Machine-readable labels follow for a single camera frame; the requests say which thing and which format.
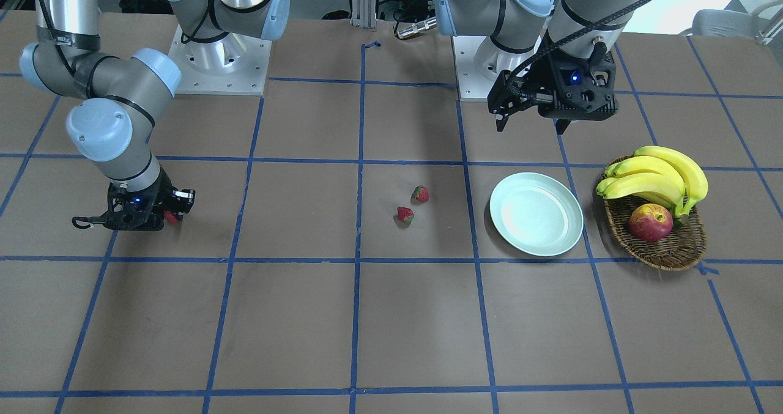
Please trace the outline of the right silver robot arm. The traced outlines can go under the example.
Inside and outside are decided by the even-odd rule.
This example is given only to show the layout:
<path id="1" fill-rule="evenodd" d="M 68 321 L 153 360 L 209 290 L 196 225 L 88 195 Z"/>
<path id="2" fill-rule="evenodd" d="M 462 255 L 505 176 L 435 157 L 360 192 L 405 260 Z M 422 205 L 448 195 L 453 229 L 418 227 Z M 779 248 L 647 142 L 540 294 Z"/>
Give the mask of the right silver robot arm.
<path id="1" fill-rule="evenodd" d="M 168 0 L 180 45 L 199 72 L 243 66 L 241 40 L 283 35 L 291 0 Z M 37 0 L 37 41 L 23 49 L 20 71 L 32 86 L 74 97 L 66 130 L 81 155 L 109 180 L 106 210 L 75 216 L 80 229 L 158 231 L 190 213 L 196 192 L 171 183 L 149 149 L 157 119 L 174 98 L 182 69 L 173 57 L 142 48 L 129 59 L 101 51 L 96 0 Z"/>

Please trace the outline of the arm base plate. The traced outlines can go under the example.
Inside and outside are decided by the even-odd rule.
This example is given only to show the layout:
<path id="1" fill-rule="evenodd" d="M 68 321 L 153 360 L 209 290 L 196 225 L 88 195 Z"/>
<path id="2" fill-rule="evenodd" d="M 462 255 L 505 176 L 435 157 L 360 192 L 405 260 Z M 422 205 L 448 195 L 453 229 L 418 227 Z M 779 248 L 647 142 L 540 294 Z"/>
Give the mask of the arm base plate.
<path id="1" fill-rule="evenodd" d="M 272 42 L 229 33 L 215 43 L 182 43 L 176 27 L 168 57 L 182 79 L 176 95 L 263 96 Z"/>
<path id="2" fill-rule="evenodd" d="M 526 53 L 504 51 L 489 36 L 453 36 L 452 47 L 459 99 L 462 102 L 486 102 L 499 72 L 513 70 L 536 53 L 541 43 L 538 35 Z"/>

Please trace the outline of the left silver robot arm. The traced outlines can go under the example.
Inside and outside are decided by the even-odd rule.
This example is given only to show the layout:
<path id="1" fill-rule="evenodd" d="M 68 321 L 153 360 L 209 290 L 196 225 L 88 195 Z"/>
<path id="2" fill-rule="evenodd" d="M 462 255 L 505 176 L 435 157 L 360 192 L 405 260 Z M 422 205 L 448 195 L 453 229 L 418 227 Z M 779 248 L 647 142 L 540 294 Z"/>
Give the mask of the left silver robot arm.
<path id="1" fill-rule="evenodd" d="M 561 135 L 572 122 L 618 113 L 612 47 L 650 1 L 434 0 L 434 14 L 444 35 L 482 37 L 478 62 L 497 131 L 536 108 Z"/>

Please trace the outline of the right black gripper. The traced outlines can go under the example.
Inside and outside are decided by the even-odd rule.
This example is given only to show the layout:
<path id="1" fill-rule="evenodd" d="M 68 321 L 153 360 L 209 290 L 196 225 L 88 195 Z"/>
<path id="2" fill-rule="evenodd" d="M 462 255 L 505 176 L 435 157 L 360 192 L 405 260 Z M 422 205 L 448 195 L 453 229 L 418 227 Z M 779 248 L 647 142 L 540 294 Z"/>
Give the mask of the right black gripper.
<path id="1" fill-rule="evenodd" d="M 114 231 L 159 231 L 167 224 L 164 210 L 178 213 L 184 219 L 195 199 L 195 190 L 179 190 L 162 169 L 155 182 L 141 191 L 111 186 L 104 227 Z"/>

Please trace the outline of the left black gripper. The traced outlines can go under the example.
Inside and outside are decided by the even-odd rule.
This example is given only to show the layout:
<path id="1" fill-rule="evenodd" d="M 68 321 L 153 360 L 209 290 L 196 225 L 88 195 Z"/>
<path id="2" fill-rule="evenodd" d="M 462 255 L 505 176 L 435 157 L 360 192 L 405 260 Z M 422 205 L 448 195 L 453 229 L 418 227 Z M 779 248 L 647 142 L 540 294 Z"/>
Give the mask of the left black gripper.
<path id="1" fill-rule="evenodd" d="M 503 132 L 512 115 L 532 107 L 540 116 L 554 119 L 559 136 L 574 120 L 604 121 L 618 113 L 616 71 L 610 51 L 600 58 L 554 51 L 520 76 L 501 71 L 487 96 L 495 129 Z"/>

